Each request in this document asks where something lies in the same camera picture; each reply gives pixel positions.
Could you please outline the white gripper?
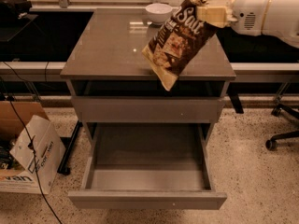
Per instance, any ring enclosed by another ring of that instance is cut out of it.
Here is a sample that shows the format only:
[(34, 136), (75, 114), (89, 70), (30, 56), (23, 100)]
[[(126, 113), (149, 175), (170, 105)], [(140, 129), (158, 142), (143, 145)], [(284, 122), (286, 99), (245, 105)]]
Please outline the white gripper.
[(241, 35), (262, 34), (264, 14), (269, 0), (209, 0), (209, 7), (197, 7), (199, 20), (224, 28), (227, 26)]

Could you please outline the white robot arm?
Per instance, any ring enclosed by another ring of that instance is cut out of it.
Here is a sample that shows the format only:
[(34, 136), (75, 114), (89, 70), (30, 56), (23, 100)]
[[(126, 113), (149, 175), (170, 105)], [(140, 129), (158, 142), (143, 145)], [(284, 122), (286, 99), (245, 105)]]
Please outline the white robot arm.
[(197, 18), (240, 35), (271, 35), (299, 48), (299, 0), (210, 0)]

